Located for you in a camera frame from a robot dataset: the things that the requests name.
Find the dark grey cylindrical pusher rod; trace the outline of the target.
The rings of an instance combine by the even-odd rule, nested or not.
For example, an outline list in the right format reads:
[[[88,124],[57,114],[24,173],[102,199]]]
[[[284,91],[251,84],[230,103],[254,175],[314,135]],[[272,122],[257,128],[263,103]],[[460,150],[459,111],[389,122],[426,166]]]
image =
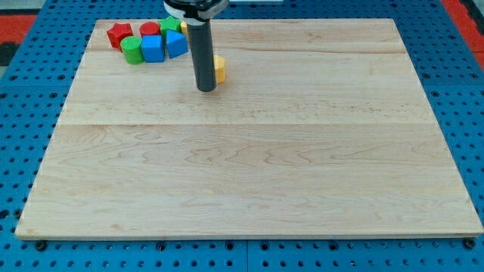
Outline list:
[[[189,25],[188,34],[197,88],[202,92],[213,91],[217,83],[210,21]]]

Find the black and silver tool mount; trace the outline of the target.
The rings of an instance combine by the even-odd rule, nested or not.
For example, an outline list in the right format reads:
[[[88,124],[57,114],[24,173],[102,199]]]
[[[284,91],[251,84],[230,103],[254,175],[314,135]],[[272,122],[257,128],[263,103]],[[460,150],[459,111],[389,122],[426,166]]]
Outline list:
[[[164,0],[165,10],[188,25],[202,25],[220,14],[229,0]]]

